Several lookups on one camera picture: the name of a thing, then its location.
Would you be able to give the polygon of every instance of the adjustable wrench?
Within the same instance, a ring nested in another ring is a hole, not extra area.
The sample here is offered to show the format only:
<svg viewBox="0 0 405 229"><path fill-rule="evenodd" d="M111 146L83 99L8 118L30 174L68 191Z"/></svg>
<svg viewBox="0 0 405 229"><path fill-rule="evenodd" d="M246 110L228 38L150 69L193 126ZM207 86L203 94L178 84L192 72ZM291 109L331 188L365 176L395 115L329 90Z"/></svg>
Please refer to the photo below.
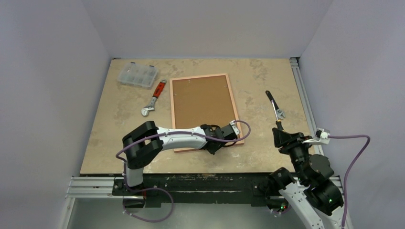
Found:
<svg viewBox="0 0 405 229"><path fill-rule="evenodd" d="M277 105L275 99L273 98L273 96L271 95L270 91L266 91L266 95L267 95L267 97L268 97L268 99L269 99L270 101L273 100L273 102L274 102L274 108L276 109L276 113L277 113L277 117L278 117L279 119L285 119L285 118L286 118L286 114L284 113L284 111L282 111L282 110L278 107L278 105Z"/></svg>
<svg viewBox="0 0 405 229"><path fill-rule="evenodd" d="M146 105L144 108L142 108L142 110L140 111L144 117L148 116L149 111L155 110L155 102L159 98L160 93L163 91L166 82L167 82L166 80L160 81L160 83L155 89L155 92L153 93L152 99L150 100L149 104Z"/></svg>

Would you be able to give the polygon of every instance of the cable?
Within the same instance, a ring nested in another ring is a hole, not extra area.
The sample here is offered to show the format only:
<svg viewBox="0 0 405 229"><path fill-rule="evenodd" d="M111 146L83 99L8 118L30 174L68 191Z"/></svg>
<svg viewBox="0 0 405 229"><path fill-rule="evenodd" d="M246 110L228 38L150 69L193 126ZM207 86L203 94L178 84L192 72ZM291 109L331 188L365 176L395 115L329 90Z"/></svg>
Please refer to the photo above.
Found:
<svg viewBox="0 0 405 229"><path fill-rule="evenodd" d="M132 214L132 213L130 213L130 212L127 211L127 209L125 208L125 202L124 202L124 201L122 201L122 207L123 207L123 209L124 209L124 212L123 212L123 213L126 213L126 214L128 214L129 216L132 216L132 217L134 217L134 218L140 219L140 220L145 221L145 222L157 223L157 222L162 222L162 221L164 221L165 219L167 219L168 217L170 217L170 215L173 213L173 210L174 210L174 200L173 200L173 197L170 195L170 193L169 193L168 191L166 191L166 190L164 190L164 189L162 189L162 188L159 188L159 187L150 187L150 188L145 188L145 189L140 189L140 190L134 190L134 189L132 189L132 188L128 185L128 182L127 182L127 160L126 160L125 158L123 158L123 157L120 156L124 151L126 151L127 149L133 147L133 146L136 145L136 144L139 144L139 143L141 143L141 142L144 142L144 141L149 140L149 139L152 139L152 138L164 136L164 135L189 134L189 135L196 135L196 136L199 136L199 137L202 137L202 138L206 138L206 139L210 139L210 140L217 141L217 142L227 142L227 143L228 143L228 142L234 142L234 143L236 143L236 142L239 142L239 141L242 141L242 140L246 139L246 138L250 135L251 127L250 127L250 125L249 125L247 122L242 121L242 120L235 120L235 122L237 122L237 123L243 123L243 124L245 124L245 125L247 126L247 128L248 128L247 134L246 134L245 136L239 138L239 139L223 140L223 139L218 139L218 138L214 138L214 137L211 137L211 136L206 136L206 135L199 134L199 133L193 133L193 132L190 132L190 131L171 131L171 132L168 132L168 133L162 133L162 134L156 134L156 135L151 135L151 136L144 137L144 138L142 138L142 139L140 139L140 140L138 140L138 141L135 141L135 142L129 144L129 145L126 146L125 148L121 149L121 150L115 155L115 157L118 158L118 159L120 159L120 160L122 160L122 161L124 162L124 173L123 173L123 177L124 177L125 187L126 187L128 190L130 190L132 193L144 192L144 191L149 191L149 190L159 190L159 191L164 192L166 195L168 195L169 198L170 198L170 200L171 200L171 209L170 209L169 213L168 213L165 217L163 217L163 218L161 218L161 219L145 219L145 218L136 216L136 215L134 215L134 214Z"/></svg>
<svg viewBox="0 0 405 229"><path fill-rule="evenodd" d="M357 161L357 159L360 157L360 155L363 153L363 151L367 148L368 144L370 143L370 136L368 135L348 135L348 136L332 136L330 135L329 138L335 138L335 139L350 139L350 138L360 138L360 137L365 137L367 138L367 142L364 144L363 148L360 150L360 152L354 157L353 161L350 163L349 167L346 170L346 173L344 174L344 180L343 180L343 195L344 195L344 211L343 211L343 217L342 217L342 224L341 227L344 228L344 224L346 222L346 215L347 215L347 208L348 208L348 203L347 203L347 177L349 175L349 172L351 168L353 167L354 163Z"/></svg>

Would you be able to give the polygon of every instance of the cork board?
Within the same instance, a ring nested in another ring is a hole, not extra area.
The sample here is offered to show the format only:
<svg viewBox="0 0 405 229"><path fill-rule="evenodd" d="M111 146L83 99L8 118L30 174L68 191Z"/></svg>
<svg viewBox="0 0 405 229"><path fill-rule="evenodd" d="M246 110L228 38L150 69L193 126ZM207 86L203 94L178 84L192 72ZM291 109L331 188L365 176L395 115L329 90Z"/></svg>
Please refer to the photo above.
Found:
<svg viewBox="0 0 405 229"><path fill-rule="evenodd" d="M176 129L202 124L225 126L238 120L234 95L227 74L202 75L170 79L171 119ZM243 140L235 145L243 145ZM174 152L196 149L183 148Z"/></svg>

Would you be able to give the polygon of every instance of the wooden table surface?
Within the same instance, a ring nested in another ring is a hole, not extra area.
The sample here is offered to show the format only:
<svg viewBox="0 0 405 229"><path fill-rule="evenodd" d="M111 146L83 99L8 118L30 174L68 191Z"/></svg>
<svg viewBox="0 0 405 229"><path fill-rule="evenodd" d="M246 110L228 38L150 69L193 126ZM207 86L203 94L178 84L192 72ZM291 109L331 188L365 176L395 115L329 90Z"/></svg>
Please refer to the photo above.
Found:
<svg viewBox="0 0 405 229"><path fill-rule="evenodd" d="M159 69L151 89L122 85L118 74L128 62L154 65ZM174 77L228 73L239 118L252 127L243 146L208 151L160 152L144 169L145 173L228 173L272 172L280 167L294 171L287 155L274 147L271 128L275 116L265 90L270 90L287 118L287 132L309 128L288 59L134 59L112 60L101 95L93 129L85 152L81 174L119 174L122 162L115 158L122 137L148 120L171 128L170 91L166 85L149 116L141 115L160 80Z"/></svg>

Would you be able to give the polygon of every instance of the purple cable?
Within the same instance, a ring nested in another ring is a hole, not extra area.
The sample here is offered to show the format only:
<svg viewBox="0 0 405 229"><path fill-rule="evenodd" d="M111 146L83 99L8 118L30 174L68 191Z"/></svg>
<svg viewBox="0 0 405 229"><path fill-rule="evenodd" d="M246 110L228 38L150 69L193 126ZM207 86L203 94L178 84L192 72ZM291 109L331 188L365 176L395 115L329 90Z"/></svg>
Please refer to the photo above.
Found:
<svg viewBox="0 0 405 229"><path fill-rule="evenodd" d="M368 135L348 135L348 136L329 136L329 138L335 138L335 139L350 139L350 138L360 138L360 137L365 137L367 138L367 142L364 144L363 148L360 150L360 152L354 157L353 161L350 163L349 167L346 170L346 173L344 174L344 180L343 180L343 195L344 195L344 211L343 211L343 217L342 217L342 228L344 228L344 224L346 222L346 215L347 215L347 177L349 175L349 172L351 168L353 167L354 163L357 161L357 159L360 157L360 155L363 153L363 151L367 148L368 144L370 143L370 136Z"/></svg>
<svg viewBox="0 0 405 229"><path fill-rule="evenodd" d="M250 135L251 128L250 128L250 125L249 125L247 122L245 122L245 121L242 121L242 120L235 120L235 122L245 124L245 125L247 126L247 128L248 128L248 131L247 131L247 134L246 134L245 136L243 136L243 137L241 137L241 138L239 138L239 139L234 139L234 140L222 140L222 139L214 138L214 137L211 137L211 136L202 135L202 134L199 134L199 133L193 133L193 132L190 132L190 131L171 131L171 132L168 132L167 135L190 134L190 135L196 135L196 136L200 136L200 137L202 137L202 138L214 140L214 141L217 141L217 142L227 142L227 143L228 143L228 142L239 142L239 141L242 141L242 140L246 139L246 138ZM161 218L161 219L145 219L145 218L136 216L136 215L134 215L134 214L128 212L128 211L125 209L125 202L122 201L122 207L124 208L124 212L125 212L126 214L128 214L129 216L132 216L132 217L134 217L134 218L140 219L140 220L142 220L142 221L145 221L145 222L158 223L158 222L162 222L162 221L164 221L165 219L167 219L167 218L173 213L173 210L174 210L174 200L173 200L173 197L170 195L170 193L169 193L168 191L166 191L166 190L164 190L164 189L162 189L162 188L159 188L159 187L150 187L150 188L145 188L145 189L140 189L140 190L134 190L134 189L132 189L132 188L128 185L128 182L127 182L127 173L126 173L126 171L127 171L127 166L126 166L127 160L126 160L125 158L121 157L120 155L121 155L124 151L126 151L127 149L133 147L133 146L136 145L136 144L139 144L139 143L141 143L141 142L144 142L144 141L149 140L149 139L152 139L152 138L156 138L156 137L160 137L160 136L165 136L165 135L166 135L166 133L162 133L162 134L156 134L156 135L151 135L151 136L148 136L148 137L144 137L143 139L140 139L140 140L138 140L138 141L135 141L135 142L129 144L129 145L126 146L125 148L121 149L121 150L115 155L116 158L118 158L118 159L120 159L120 160L122 160L122 161L124 162L124 173L123 173L123 177L124 177L125 187L126 187L128 190L130 190L132 193L138 193L138 192L149 191L149 190L159 190L159 191L164 192L166 195L168 195L169 198L170 198L170 200L171 200L171 209L170 209L169 213L168 213L165 217L163 217L163 218Z"/></svg>

